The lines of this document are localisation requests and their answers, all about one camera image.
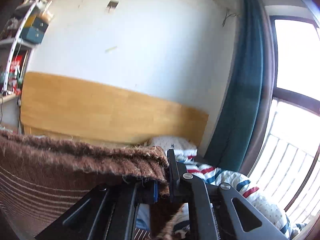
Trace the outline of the blue storage box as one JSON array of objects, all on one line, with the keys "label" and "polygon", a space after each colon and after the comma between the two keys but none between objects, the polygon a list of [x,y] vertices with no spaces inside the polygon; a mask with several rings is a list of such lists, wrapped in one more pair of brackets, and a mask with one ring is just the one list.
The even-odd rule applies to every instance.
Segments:
[{"label": "blue storage box", "polygon": [[20,37],[33,44],[40,44],[49,24],[37,15],[28,17],[21,31]]}]

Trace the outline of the star-patterned pillow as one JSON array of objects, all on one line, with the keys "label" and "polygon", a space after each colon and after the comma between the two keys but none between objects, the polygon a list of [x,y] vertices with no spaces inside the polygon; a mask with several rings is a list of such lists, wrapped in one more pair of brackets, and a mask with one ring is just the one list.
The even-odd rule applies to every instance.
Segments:
[{"label": "star-patterned pillow", "polygon": [[145,145],[148,146],[159,146],[163,148],[164,151],[168,149],[174,150],[191,150],[197,151],[197,147],[192,143],[189,139],[185,139],[183,137],[174,137],[174,136],[157,136],[152,137],[151,139],[145,142]]}]

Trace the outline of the brown window frame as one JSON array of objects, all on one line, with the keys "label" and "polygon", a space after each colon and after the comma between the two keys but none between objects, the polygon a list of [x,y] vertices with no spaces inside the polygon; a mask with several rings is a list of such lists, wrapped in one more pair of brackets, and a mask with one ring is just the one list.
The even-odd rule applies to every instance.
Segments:
[{"label": "brown window frame", "polygon": [[263,145],[274,99],[319,116],[319,22],[301,0],[261,3],[267,23],[267,109],[259,116],[257,140],[249,147],[240,168],[249,178]]}]

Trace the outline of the wooden headboard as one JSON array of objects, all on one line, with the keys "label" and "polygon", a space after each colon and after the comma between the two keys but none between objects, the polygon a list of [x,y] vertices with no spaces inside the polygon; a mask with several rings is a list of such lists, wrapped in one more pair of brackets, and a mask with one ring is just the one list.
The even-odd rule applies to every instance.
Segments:
[{"label": "wooden headboard", "polygon": [[21,121],[27,134],[127,144],[171,135],[199,145],[208,115],[176,102],[102,83],[27,72]]}]

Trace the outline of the brown white-striped knit sweater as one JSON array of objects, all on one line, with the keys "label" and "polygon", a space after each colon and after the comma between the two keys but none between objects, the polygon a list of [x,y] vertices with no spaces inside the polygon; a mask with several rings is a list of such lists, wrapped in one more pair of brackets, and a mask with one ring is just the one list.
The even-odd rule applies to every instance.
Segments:
[{"label": "brown white-striped knit sweater", "polygon": [[175,239],[182,207],[169,203],[168,160],[159,146],[109,148],[1,131],[1,211],[35,236],[95,186],[136,179],[159,184],[151,207],[155,239]]}]

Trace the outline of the white window guard bars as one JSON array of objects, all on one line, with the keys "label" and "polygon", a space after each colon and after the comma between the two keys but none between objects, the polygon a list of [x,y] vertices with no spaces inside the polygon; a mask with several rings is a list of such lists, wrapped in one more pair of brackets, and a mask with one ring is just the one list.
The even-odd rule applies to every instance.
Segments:
[{"label": "white window guard bars", "polygon": [[259,157],[250,178],[304,224],[319,212],[319,116],[274,99]]}]

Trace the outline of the teal curtain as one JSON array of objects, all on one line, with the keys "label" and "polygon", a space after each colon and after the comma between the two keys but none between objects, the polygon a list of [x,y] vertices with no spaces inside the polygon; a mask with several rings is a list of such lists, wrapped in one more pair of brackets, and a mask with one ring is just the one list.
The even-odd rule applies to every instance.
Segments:
[{"label": "teal curtain", "polygon": [[263,18],[258,0],[242,0],[240,35],[231,79],[204,155],[210,165],[238,172],[258,116],[264,77]]}]

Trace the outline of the star and stripe quilt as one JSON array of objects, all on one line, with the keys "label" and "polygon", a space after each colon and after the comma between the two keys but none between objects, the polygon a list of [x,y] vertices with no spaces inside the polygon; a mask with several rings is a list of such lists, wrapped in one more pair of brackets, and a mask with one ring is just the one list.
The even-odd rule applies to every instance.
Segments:
[{"label": "star and stripe quilt", "polygon": [[[196,162],[195,155],[175,153],[175,160],[183,163],[188,172],[201,178],[206,184],[218,186],[228,183],[236,189],[247,201],[257,208],[286,238],[294,239],[307,224],[291,223],[286,212],[273,201],[268,200],[257,185],[245,175],[223,170],[208,164]],[[190,221],[188,204],[183,204],[165,224],[164,228],[156,234],[156,239],[189,239]]]}]

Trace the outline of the white metal shelf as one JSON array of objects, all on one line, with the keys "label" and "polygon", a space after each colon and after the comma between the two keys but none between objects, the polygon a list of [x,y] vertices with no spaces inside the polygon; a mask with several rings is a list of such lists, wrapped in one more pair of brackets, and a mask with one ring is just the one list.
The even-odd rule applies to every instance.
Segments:
[{"label": "white metal shelf", "polygon": [[30,42],[25,41],[21,37],[21,33],[28,17],[31,16],[31,13],[39,5],[39,2],[40,0],[26,0],[26,2],[20,4],[14,11],[14,15],[20,18],[15,35],[1,40],[1,48],[5,45],[10,45],[7,64],[3,72],[3,86],[1,91],[2,96],[5,98],[18,94],[18,81],[22,78],[22,74],[20,65],[17,64],[16,59],[21,47],[24,47],[26,50],[32,50],[33,47]]}]

